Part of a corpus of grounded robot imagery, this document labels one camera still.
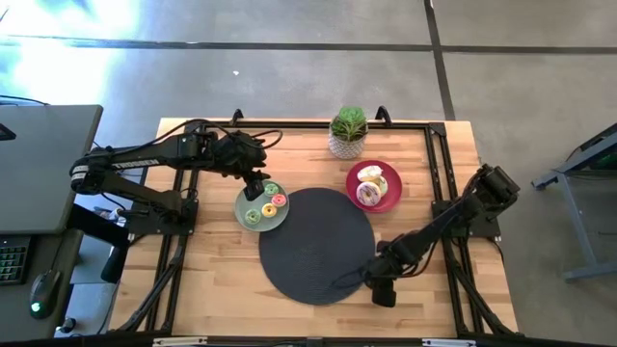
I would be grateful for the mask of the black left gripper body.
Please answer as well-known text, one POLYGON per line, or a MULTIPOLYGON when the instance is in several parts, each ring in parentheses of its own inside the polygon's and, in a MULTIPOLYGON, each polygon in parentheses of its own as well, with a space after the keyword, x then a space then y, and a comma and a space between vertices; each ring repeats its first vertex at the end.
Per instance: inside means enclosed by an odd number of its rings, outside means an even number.
POLYGON ((214 171, 223 176, 265 179, 264 141, 247 133, 230 133, 214 143, 214 171))

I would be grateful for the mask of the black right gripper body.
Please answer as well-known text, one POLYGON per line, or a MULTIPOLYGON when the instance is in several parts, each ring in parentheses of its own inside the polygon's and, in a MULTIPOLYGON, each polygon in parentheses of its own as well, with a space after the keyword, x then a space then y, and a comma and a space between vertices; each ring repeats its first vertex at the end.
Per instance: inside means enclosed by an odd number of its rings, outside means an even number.
POLYGON ((379 255, 369 260, 362 270, 363 283, 373 288, 378 280, 393 280, 403 272, 401 263, 396 257, 379 255))

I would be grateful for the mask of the large white frosted donut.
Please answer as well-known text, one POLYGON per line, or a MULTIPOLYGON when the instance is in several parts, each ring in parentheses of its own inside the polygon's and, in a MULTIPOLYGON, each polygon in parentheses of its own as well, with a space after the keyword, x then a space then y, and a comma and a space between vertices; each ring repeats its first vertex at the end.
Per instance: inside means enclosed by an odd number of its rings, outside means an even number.
POLYGON ((360 169, 357 179, 361 182, 379 182, 382 178, 383 170, 378 165, 370 165, 360 169))

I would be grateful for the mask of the grey-green round plate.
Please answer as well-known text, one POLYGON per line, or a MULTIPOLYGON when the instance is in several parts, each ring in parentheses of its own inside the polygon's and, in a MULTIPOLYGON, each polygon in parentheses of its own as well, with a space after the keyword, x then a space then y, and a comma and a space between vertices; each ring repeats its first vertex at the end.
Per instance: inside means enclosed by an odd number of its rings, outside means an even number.
POLYGON ((283 207, 278 208, 278 213, 276 216, 272 217, 272 218, 265 218, 262 216, 261 214, 261 220, 258 224, 256 225, 248 225, 245 221, 244 221, 244 215, 245 213, 249 210, 249 209, 257 209, 261 212, 261 207, 265 204, 265 203, 269 203, 271 202, 271 198, 272 197, 268 197, 266 196, 264 193, 262 195, 260 195, 258 198, 256 198, 255 200, 247 200, 245 197, 245 194, 243 192, 243 190, 240 190, 240 192, 238 193, 236 200, 235 200, 235 205, 234 205, 234 213, 235 213, 235 217, 236 220, 238 221, 238 223, 250 230, 250 231, 255 231, 255 232, 265 232, 265 231, 269 231, 272 230, 276 227, 278 227, 286 218, 287 213, 289 212, 289 197, 285 191, 285 189, 278 183, 275 182, 273 180, 264 180, 264 186, 268 183, 276 183, 279 186, 279 192, 278 194, 284 194, 287 197, 287 204, 283 207))

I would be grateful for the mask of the dark round woven placemat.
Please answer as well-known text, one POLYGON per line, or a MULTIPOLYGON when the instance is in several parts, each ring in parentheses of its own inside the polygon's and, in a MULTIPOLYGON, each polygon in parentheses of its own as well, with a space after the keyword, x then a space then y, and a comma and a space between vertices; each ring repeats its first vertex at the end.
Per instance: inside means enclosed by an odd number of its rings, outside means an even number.
POLYGON ((284 221, 259 236, 259 257, 270 282, 308 305, 342 301, 363 284, 375 255, 375 236, 364 212, 339 191, 307 188, 288 196, 284 221))

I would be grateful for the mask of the red round plate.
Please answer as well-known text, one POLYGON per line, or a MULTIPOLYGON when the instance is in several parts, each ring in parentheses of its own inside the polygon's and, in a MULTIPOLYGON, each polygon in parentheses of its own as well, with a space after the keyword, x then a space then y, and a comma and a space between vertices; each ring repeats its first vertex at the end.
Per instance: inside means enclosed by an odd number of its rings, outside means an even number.
POLYGON ((392 208, 398 204, 402 195, 402 180, 399 173, 388 163, 379 160, 365 160, 355 164, 346 176, 346 192, 349 199, 358 208, 365 212, 371 213, 384 213, 392 210, 392 208), (382 168, 384 176, 388 182, 388 192, 382 196, 380 202, 375 206, 363 206, 359 203, 356 197, 356 189, 362 183, 357 179, 357 173, 360 169, 370 166, 378 165, 382 168))

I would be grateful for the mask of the white triangle-patterned plant pot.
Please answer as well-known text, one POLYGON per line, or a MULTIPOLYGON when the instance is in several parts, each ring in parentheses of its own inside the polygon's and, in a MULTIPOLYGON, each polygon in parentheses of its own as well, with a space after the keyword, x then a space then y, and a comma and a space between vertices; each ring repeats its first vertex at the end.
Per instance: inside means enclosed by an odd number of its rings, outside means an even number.
POLYGON ((328 147, 330 152, 339 159, 354 159, 362 154, 366 136, 352 142, 339 139, 332 129, 329 129, 328 147))

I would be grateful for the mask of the green succulent plant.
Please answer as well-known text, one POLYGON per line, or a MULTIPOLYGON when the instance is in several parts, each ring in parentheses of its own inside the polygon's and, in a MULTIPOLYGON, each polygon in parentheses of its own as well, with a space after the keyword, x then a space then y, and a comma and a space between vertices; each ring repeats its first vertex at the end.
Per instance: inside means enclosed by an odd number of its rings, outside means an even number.
POLYGON ((336 138, 351 143, 366 135, 367 119, 361 107, 342 107, 330 128, 336 138))

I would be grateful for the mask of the grey office desk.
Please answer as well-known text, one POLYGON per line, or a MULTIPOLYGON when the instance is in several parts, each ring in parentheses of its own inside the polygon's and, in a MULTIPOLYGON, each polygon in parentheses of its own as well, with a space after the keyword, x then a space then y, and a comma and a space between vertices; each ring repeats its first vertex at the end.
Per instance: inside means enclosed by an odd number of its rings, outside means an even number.
POLYGON ((66 227, 75 198, 69 170, 91 149, 101 115, 99 105, 0 107, 0 251, 30 241, 20 280, 0 281, 0 344, 50 338, 64 319, 83 238, 66 227), (55 305, 36 319, 32 287, 51 269, 60 274, 55 305))

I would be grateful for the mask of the grey metal side table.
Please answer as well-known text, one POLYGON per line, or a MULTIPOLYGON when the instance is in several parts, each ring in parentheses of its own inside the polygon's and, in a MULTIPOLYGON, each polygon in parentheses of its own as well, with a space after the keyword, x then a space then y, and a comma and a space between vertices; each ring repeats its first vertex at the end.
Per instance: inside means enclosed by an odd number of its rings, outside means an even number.
POLYGON ((617 275, 617 254, 596 252, 604 239, 617 242, 617 122, 575 147, 565 161, 531 181, 537 191, 557 184, 573 222, 585 264, 563 273, 566 281, 617 275))

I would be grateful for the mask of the black computer mouse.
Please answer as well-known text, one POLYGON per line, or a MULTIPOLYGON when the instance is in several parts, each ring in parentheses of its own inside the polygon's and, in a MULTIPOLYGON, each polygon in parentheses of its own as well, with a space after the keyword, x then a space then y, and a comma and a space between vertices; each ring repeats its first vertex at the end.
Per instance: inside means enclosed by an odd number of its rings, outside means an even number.
POLYGON ((31 287, 30 314, 35 319, 48 317, 56 306, 62 273, 55 269, 39 274, 31 287))

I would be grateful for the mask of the black keyboard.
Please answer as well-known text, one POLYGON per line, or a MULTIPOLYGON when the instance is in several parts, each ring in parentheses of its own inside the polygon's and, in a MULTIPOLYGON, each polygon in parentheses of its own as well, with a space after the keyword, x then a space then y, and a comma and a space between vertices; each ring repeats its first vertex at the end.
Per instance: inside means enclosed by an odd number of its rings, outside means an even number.
POLYGON ((23 284, 31 236, 0 235, 0 286, 23 284))

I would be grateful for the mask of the white edge bracket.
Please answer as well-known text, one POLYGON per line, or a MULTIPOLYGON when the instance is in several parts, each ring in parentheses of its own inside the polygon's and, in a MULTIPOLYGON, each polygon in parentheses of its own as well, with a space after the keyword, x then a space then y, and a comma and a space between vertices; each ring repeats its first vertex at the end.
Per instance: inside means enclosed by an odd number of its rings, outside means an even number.
POLYGON ((422 347, 477 347, 475 340, 449 338, 423 338, 422 347))
POLYGON ((168 336, 154 338, 151 347, 200 347, 207 344, 208 339, 203 336, 168 336))

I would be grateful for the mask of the black aluminium table frame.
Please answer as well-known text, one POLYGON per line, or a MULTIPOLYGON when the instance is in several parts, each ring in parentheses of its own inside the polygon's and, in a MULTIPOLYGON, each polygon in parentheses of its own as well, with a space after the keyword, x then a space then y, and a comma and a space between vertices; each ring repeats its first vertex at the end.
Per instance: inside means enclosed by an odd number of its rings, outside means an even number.
MULTIPOLYGON (((346 193, 345 178, 356 161, 377 159, 392 165, 403 182, 401 200, 383 214, 367 214, 376 241, 423 227, 431 219, 434 189, 425 135, 421 129, 369 130, 361 159, 337 160, 328 149, 328 120, 239 120, 242 131, 284 129, 280 143, 267 150, 264 171, 288 192, 325 187, 346 193)), ((443 123, 461 192, 479 166, 468 121, 443 123)), ((371 303, 362 287, 330 306, 309 306, 285 297, 272 285, 259 261, 258 234, 242 228, 233 214, 240 180, 200 173, 197 229, 189 237, 173 322, 174 335, 301 336, 301 337, 451 337, 455 325, 442 245, 425 272, 397 280, 394 308, 371 303)), ((119 328, 150 291, 162 237, 150 235, 131 247, 111 314, 110 328, 119 328)), ((487 304, 509 329, 517 331, 504 267, 491 241, 471 239, 474 279, 487 304)))

